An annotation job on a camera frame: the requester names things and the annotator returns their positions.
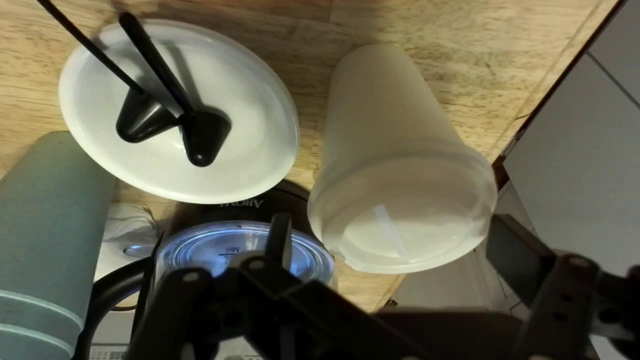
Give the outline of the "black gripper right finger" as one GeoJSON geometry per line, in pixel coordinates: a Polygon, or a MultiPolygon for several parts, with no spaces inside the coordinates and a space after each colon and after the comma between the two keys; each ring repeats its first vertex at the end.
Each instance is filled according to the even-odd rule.
{"type": "Polygon", "coordinates": [[[534,300],[556,254],[516,219],[495,214],[487,259],[521,300],[534,300]]]}

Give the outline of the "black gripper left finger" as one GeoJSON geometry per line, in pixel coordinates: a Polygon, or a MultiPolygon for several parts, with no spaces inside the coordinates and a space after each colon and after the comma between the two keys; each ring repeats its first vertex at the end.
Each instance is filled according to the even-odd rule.
{"type": "Polygon", "coordinates": [[[292,216],[286,212],[275,214],[270,223],[270,230],[266,236],[266,250],[265,254],[289,269],[292,263],[292,216]]]}

